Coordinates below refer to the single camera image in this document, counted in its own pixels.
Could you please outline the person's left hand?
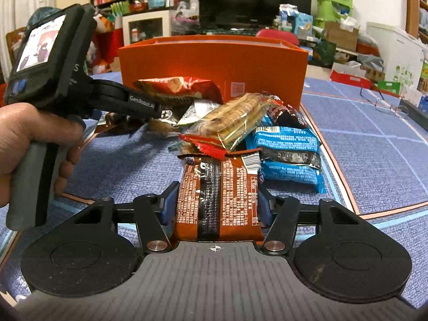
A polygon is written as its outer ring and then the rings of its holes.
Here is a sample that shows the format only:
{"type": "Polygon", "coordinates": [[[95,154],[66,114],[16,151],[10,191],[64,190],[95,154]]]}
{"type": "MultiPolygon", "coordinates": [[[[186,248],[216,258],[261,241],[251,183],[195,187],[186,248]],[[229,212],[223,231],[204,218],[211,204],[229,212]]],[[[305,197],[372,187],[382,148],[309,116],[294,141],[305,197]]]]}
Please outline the person's left hand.
{"type": "Polygon", "coordinates": [[[54,193],[63,193],[67,179],[80,159],[84,128],[75,118],[67,120],[48,112],[40,112],[25,102],[1,108],[1,206],[9,203],[12,173],[34,141],[56,143],[68,148],[59,167],[54,193]]]}

